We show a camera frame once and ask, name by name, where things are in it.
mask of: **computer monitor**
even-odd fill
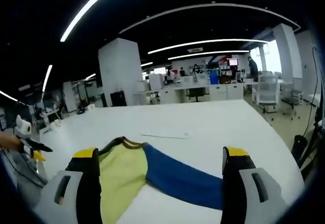
[[[229,66],[238,66],[238,59],[229,59]]]

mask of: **pillar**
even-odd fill
[[[66,103],[68,112],[77,110],[75,95],[73,93],[71,81],[63,83],[63,94],[64,102]]]
[[[138,44],[118,38],[99,49],[98,60],[108,106],[112,106],[110,94],[119,91],[124,91],[128,106],[136,105],[134,93],[142,81]]]
[[[265,53],[263,46],[259,46],[259,54],[261,56],[261,62],[262,62],[262,71],[266,71],[266,60],[265,60]]]
[[[273,28],[273,35],[279,49],[283,80],[290,82],[293,78],[302,78],[301,58],[293,29],[282,23]]]

